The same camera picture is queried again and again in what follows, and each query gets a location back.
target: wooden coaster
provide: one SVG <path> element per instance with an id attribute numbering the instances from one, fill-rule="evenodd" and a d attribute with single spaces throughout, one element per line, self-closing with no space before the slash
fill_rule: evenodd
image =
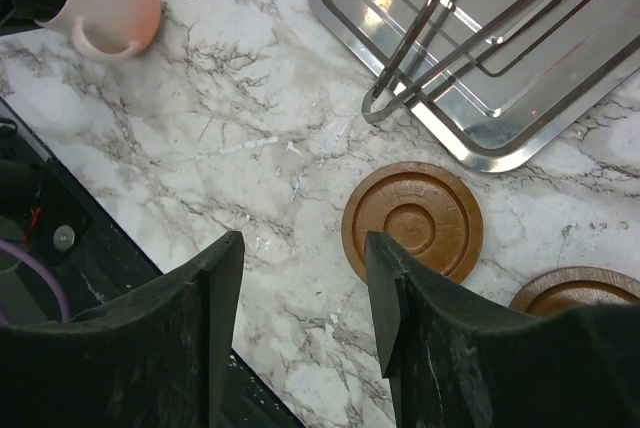
<path id="1" fill-rule="evenodd" d="M 385 166 L 355 189 L 342 217 L 342 245 L 356 274 L 367 281 L 364 244 L 384 231 L 426 266 L 460 283 L 480 257 L 482 213 L 453 174 L 427 163 Z"/>
<path id="2" fill-rule="evenodd" d="M 561 268 L 527 283 L 510 308 L 537 316 L 552 316 L 574 306 L 598 303 L 640 303 L 640 282 L 602 268 Z"/>

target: metal tray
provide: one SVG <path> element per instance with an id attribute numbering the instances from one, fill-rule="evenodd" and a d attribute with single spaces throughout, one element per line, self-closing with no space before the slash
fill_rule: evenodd
<path id="1" fill-rule="evenodd" d="M 426 1 L 309 4 L 378 75 Z M 418 37 L 400 66 L 394 93 L 516 1 L 441 0 L 438 9 L 451 15 L 441 25 L 430 21 Z M 427 51 L 420 40 L 432 30 Z M 640 68 L 638 48 L 640 0 L 538 0 L 438 72 L 406 107 L 463 164 L 485 172 L 508 171 Z"/>

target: ceramic mug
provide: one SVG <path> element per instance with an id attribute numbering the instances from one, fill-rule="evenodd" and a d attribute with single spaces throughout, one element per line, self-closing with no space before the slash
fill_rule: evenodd
<path id="1" fill-rule="evenodd" d="M 110 64 L 149 46 L 160 18 L 160 0 L 67 0 L 53 19 L 38 24 L 71 37 L 90 60 Z"/>

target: marble countertop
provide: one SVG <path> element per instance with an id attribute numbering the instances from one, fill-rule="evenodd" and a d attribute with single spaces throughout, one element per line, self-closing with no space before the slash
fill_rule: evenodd
<path id="1" fill-rule="evenodd" d="M 0 96 L 162 270 L 244 233 L 234 348 L 308 426 L 392 426 L 340 238 L 379 167 L 427 161 L 470 187 L 486 232 L 464 286 L 498 303 L 556 267 L 640 278 L 640 77 L 525 167 L 478 174 L 406 113 L 364 122 L 372 76 L 307 0 L 163 1 L 157 41 L 118 66 L 42 30 L 0 39 Z"/>

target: purple cable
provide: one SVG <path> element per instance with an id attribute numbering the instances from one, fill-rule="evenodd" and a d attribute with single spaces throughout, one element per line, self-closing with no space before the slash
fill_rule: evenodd
<path id="1" fill-rule="evenodd" d="M 47 270 L 44 266 L 42 266 L 42 264 L 38 260 L 34 259 L 32 256 L 25 253 L 20 248 L 16 248 L 11 243 L 3 239 L 0 239 L 0 251 L 4 251 L 16 257 L 18 260 L 23 262 L 33 271 L 38 273 L 38 275 L 40 275 L 40 277 L 45 281 L 45 283 L 49 285 L 49 288 L 51 288 L 51 291 L 53 291 L 53 294 L 56 295 L 56 299 L 58 300 L 58 305 L 60 305 L 60 314 L 62 316 L 62 322 L 67 323 L 68 321 L 71 320 L 71 310 L 69 309 L 69 302 L 67 301 L 67 297 L 64 294 L 64 291 L 60 286 L 60 283 L 58 283 L 58 280 L 55 279 L 55 277 L 51 274 L 49 270 Z"/>
<path id="2" fill-rule="evenodd" d="M 0 325 L 10 325 L 11 322 L 9 321 L 9 318 L 7 318 L 7 315 L 4 314 L 4 311 L 0 310 Z"/>

